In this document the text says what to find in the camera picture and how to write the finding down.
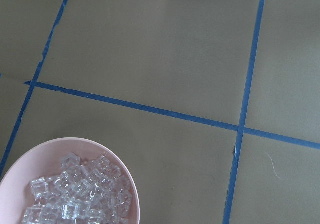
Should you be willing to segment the clear ice cubes pile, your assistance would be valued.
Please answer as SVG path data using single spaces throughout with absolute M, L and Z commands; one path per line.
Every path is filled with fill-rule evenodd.
M 101 155 L 82 161 L 74 153 L 61 160 L 61 173 L 30 182 L 34 196 L 22 223 L 128 223 L 130 179 Z

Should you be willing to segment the pink bowl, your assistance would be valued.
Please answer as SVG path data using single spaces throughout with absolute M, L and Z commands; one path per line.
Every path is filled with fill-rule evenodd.
M 107 147 L 92 140 L 65 137 L 44 142 L 22 155 L 6 172 L 1 181 L 0 221 L 1 223 L 21 223 L 25 209 L 31 205 L 33 195 L 30 181 L 42 176 L 58 174 L 61 171 L 61 159 L 73 152 L 83 160 L 90 160 L 105 155 L 117 164 L 131 182 L 133 195 L 128 214 L 129 223 L 140 222 L 140 201 L 135 182 L 122 160 Z

